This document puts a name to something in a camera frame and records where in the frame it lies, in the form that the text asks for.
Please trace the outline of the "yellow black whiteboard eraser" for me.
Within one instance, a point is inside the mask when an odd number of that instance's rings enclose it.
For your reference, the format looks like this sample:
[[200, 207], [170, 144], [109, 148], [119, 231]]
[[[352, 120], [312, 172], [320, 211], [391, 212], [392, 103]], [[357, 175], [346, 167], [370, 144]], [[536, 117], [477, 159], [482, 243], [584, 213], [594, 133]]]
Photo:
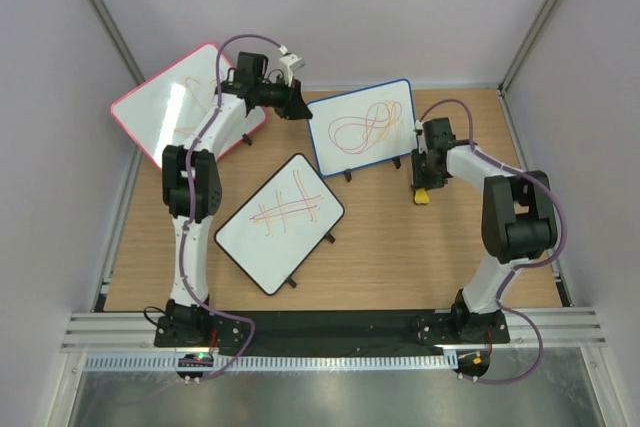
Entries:
[[425, 188], [415, 189], [413, 192], [413, 202], [415, 205], [428, 205], [430, 203], [428, 191]]

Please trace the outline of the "blue framed whiteboard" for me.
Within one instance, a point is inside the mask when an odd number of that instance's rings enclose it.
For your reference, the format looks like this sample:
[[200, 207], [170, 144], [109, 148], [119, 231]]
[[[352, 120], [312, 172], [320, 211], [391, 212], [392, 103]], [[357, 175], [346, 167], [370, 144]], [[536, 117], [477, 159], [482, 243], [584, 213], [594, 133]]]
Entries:
[[308, 108], [312, 146], [325, 177], [400, 158], [417, 147], [406, 78], [314, 100]]

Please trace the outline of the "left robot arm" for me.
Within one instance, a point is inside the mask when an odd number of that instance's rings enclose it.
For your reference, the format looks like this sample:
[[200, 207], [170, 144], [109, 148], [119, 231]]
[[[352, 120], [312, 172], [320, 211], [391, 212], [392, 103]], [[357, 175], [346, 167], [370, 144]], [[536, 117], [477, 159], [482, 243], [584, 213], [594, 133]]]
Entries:
[[232, 131], [256, 107], [272, 108], [286, 120], [312, 114], [294, 73], [302, 57], [282, 47], [281, 74], [268, 78], [268, 57], [241, 52], [235, 66], [214, 80], [211, 112], [181, 145], [162, 156], [162, 196], [176, 235], [174, 285], [156, 323], [157, 347], [199, 347], [213, 335], [207, 283], [207, 251], [213, 216], [222, 201], [217, 160]]

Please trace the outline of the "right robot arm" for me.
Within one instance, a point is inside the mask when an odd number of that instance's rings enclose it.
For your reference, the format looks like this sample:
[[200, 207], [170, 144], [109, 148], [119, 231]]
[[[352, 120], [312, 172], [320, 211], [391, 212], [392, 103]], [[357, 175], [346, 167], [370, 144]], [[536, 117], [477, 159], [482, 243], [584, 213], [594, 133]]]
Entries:
[[446, 118], [415, 124], [418, 147], [411, 152], [414, 203], [458, 178], [482, 194], [484, 256], [472, 280], [455, 297], [450, 313], [423, 326], [433, 342], [484, 343], [503, 328], [500, 304], [519, 272], [558, 240], [549, 179], [541, 171], [519, 171], [488, 156], [470, 140], [459, 140]]

